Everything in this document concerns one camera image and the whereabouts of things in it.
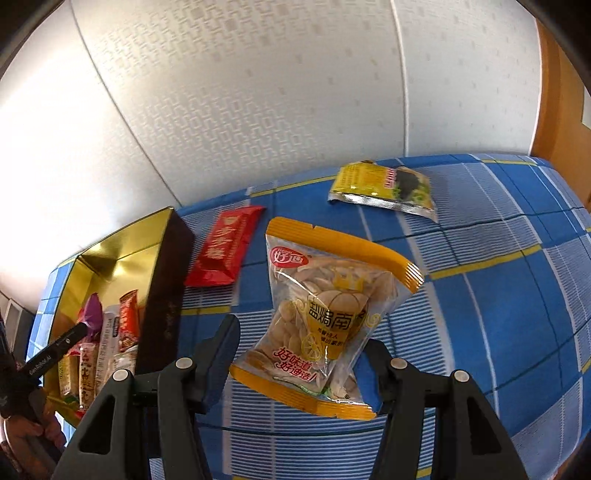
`orange wooden cabinet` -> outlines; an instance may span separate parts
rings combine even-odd
[[[584,85],[554,37],[538,22],[542,98],[531,154],[552,162],[591,210],[591,129],[582,123]]]

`screw head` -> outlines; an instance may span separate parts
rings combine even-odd
[[[468,380],[470,380],[470,375],[468,374],[468,372],[464,372],[464,370],[457,370],[454,374],[453,377],[458,381],[458,382],[467,382]]]
[[[121,382],[125,380],[128,377],[128,375],[129,374],[127,373],[127,370],[120,369],[113,374],[113,380],[115,380],[116,382]]]
[[[404,370],[408,366],[408,362],[404,358],[392,358],[390,366],[397,370]]]
[[[191,360],[188,356],[184,356],[182,358],[179,358],[176,361],[175,365],[177,366],[177,368],[184,370],[185,368],[189,368],[191,367],[191,365],[193,365],[193,360]]]

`gold gift box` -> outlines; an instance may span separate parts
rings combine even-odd
[[[184,279],[194,235],[172,207],[107,236],[79,253],[57,303],[49,341],[76,323],[88,297],[97,292],[104,307],[138,290],[141,309],[136,374],[159,371],[177,356]],[[76,408],[60,399],[57,366],[44,377],[56,410],[77,426]]]

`blue checkered bedsheet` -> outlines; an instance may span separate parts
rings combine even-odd
[[[423,288],[375,337],[422,370],[468,370],[499,414],[532,479],[544,479],[591,426],[591,217],[545,160],[441,155],[382,161],[429,176],[440,223],[345,203],[328,204],[337,168],[324,168],[179,210],[196,234],[193,258],[219,214],[266,207],[234,286],[188,288],[179,355],[211,336],[227,312],[242,323],[238,354],[272,313],[264,232],[285,216],[368,238],[414,261]],[[47,343],[71,268],[50,276],[29,355]],[[234,380],[199,418],[214,478],[366,479],[384,425],[296,411]],[[434,413],[426,411],[417,476],[430,474]],[[158,464],[154,464],[155,473]]]

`hand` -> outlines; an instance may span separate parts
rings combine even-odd
[[[51,473],[31,450],[27,437],[44,435],[57,448],[62,449],[64,447],[66,437],[61,432],[60,423],[57,421],[51,403],[47,402],[45,404],[41,425],[31,422],[20,415],[13,415],[5,421],[4,429],[8,444],[21,467],[35,480],[48,480]]]

